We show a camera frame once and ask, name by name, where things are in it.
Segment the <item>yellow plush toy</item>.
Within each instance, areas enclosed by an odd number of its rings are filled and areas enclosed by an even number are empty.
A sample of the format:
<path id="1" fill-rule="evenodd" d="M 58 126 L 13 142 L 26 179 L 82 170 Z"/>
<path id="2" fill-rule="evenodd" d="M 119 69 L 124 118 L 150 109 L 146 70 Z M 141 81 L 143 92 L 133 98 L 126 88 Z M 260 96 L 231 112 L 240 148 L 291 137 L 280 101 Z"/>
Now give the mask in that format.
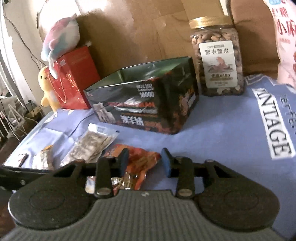
<path id="1" fill-rule="evenodd" d="M 61 107 L 60 102 L 58 101 L 53 86 L 50 81 L 50 72 L 48 66 L 43 67 L 38 74 L 38 82 L 41 90 L 44 92 L 44 96 L 41 99 L 41 106 L 44 108 L 50 107 L 53 112 Z"/>

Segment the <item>orange red snack packet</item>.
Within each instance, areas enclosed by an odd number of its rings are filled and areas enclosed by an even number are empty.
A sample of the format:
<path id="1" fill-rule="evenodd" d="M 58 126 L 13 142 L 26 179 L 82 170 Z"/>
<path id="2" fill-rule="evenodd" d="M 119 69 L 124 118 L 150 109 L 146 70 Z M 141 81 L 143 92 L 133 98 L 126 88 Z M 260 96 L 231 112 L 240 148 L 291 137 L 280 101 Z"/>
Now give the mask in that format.
<path id="1" fill-rule="evenodd" d="M 148 170 L 154 168 L 161 159 L 161 155 L 158 152 L 146 151 L 124 144 L 115 144 L 105 152 L 103 156 L 118 157 L 125 148 L 129 150 L 128 165 L 123 177 L 111 178 L 114 195 L 116 195 L 119 190 L 140 189 L 140 186 L 147 176 Z"/>

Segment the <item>brown chair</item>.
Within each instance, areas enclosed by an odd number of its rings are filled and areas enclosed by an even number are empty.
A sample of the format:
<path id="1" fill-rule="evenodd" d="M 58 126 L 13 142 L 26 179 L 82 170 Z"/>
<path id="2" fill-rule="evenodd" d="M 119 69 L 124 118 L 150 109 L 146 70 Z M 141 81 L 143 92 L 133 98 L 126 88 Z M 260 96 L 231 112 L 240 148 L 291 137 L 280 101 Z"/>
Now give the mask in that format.
<path id="1" fill-rule="evenodd" d="M 244 75 L 276 79 L 280 60 L 268 6 L 260 0 L 233 0 L 228 1 L 228 11 L 238 32 Z"/>

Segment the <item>pastel plush toy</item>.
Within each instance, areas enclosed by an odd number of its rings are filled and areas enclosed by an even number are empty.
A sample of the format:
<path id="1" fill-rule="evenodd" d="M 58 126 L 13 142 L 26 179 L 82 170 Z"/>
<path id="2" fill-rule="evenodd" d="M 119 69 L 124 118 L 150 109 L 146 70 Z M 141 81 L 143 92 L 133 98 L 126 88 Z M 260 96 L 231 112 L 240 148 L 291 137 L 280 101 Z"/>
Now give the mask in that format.
<path id="1" fill-rule="evenodd" d="M 77 15 L 58 20 L 46 34 L 43 41 L 41 59 L 49 63 L 53 78 L 58 78 L 55 62 L 64 54 L 76 48 L 80 40 Z"/>

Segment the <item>black printed storage box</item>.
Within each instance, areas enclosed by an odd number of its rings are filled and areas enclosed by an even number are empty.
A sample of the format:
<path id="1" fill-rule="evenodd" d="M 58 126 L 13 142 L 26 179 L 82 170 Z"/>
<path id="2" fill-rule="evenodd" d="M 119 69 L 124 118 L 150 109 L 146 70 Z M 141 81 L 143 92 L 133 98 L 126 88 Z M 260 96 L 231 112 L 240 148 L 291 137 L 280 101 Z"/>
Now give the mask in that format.
<path id="1" fill-rule="evenodd" d="M 84 94 L 100 122 L 170 135 L 181 130 L 199 100 L 191 57 L 121 68 Z"/>

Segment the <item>pink white snack bag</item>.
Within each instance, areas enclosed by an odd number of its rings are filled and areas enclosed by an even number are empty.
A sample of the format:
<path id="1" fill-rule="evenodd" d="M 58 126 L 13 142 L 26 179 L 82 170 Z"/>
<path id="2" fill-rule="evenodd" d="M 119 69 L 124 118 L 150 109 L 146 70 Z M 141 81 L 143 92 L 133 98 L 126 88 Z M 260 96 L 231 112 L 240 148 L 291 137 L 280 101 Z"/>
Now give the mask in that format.
<path id="1" fill-rule="evenodd" d="M 277 54 L 280 59 L 277 71 L 279 84 L 295 88 L 295 2 L 289 0 L 264 1 L 273 16 Z"/>

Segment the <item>small brown snack packet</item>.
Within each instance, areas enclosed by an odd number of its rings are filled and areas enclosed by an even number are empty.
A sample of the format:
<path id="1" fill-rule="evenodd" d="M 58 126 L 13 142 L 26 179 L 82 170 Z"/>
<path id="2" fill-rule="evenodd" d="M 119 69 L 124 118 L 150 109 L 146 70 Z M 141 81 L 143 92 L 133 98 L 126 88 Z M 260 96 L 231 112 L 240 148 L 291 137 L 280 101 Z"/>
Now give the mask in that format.
<path id="1" fill-rule="evenodd" d="M 53 145 L 49 145 L 33 157 L 33 169 L 54 170 Z"/>

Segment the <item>clear dried snack packet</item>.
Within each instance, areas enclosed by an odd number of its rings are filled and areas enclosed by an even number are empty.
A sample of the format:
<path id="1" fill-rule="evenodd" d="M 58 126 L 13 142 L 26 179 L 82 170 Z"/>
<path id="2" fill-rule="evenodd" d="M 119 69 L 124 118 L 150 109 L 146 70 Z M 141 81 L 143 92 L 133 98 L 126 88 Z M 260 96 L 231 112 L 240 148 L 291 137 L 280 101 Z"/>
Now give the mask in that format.
<path id="1" fill-rule="evenodd" d="M 115 129 L 90 123 L 86 132 L 79 137 L 79 140 L 75 142 L 72 149 L 61 161 L 60 166 L 65 166 L 78 159 L 82 159 L 86 163 L 96 162 L 118 135 L 119 131 Z"/>

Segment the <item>blue tablecloth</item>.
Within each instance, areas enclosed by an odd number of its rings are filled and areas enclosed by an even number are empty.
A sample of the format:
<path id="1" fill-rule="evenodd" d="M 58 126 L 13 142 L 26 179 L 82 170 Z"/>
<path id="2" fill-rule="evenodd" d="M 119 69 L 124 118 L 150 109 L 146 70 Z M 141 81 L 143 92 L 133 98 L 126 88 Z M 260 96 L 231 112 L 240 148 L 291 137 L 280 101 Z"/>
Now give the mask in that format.
<path id="1" fill-rule="evenodd" d="M 5 164 L 16 166 L 53 144 L 58 164 L 89 123 L 119 132 L 112 143 L 148 151 L 167 148 L 194 162 L 216 160 L 271 189 L 280 200 L 273 228 L 287 239 L 295 235 L 295 89 L 263 75 L 246 77 L 240 96 L 200 96 L 181 131 L 175 135 L 100 123 L 93 110 L 60 110 L 47 114 L 23 139 Z"/>

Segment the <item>red gift bag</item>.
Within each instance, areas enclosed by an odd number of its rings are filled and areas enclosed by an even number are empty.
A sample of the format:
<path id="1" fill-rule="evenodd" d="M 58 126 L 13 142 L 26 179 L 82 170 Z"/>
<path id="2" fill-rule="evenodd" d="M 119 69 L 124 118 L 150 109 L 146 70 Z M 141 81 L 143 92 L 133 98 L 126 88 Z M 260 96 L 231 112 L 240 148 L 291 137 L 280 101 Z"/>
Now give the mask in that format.
<path id="1" fill-rule="evenodd" d="M 100 80 L 87 46 L 76 48 L 61 56 L 54 63 L 58 77 L 50 76 L 55 95 L 64 109 L 90 109 L 84 94 L 91 85 Z"/>

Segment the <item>nut jar with gold lid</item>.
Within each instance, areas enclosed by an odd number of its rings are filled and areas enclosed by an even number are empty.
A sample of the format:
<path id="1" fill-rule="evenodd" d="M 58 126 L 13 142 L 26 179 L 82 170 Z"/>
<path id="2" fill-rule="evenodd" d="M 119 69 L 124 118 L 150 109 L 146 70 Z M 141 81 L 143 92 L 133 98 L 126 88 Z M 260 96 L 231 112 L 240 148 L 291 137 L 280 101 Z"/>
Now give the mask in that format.
<path id="1" fill-rule="evenodd" d="M 189 25 L 202 94 L 243 94 L 239 38 L 232 18 L 204 16 L 190 20 Z"/>

